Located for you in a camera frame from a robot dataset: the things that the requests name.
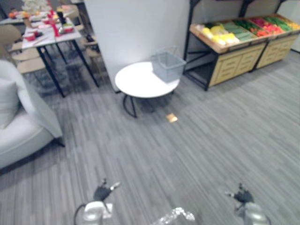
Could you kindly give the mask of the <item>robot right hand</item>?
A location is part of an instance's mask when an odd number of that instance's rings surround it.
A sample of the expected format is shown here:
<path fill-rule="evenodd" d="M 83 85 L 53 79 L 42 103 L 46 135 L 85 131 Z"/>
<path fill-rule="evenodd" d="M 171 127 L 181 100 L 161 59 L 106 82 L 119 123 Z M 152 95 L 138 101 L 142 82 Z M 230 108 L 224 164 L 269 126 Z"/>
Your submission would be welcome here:
<path fill-rule="evenodd" d="M 249 190 L 247 190 L 243 183 L 239 183 L 239 190 L 237 193 L 233 193 L 230 191 L 225 191 L 225 195 L 235 199 L 240 203 L 254 203 L 254 198 Z"/>

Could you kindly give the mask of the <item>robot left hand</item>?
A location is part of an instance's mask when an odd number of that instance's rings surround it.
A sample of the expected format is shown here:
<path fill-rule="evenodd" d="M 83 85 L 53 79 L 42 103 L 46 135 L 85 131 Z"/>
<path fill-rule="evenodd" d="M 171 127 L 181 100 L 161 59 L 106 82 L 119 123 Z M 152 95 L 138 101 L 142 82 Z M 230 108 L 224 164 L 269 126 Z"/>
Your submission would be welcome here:
<path fill-rule="evenodd" d="M 93 200 L 104 202 L 105 199 L 120 185 L 121 185 L 121 182 L 118 181 L 108 187 L 107 186 L 107 178 L 104 178 L 102 180 L 101 185 L 96 188 L 94 195 L 93 195 Z"/>

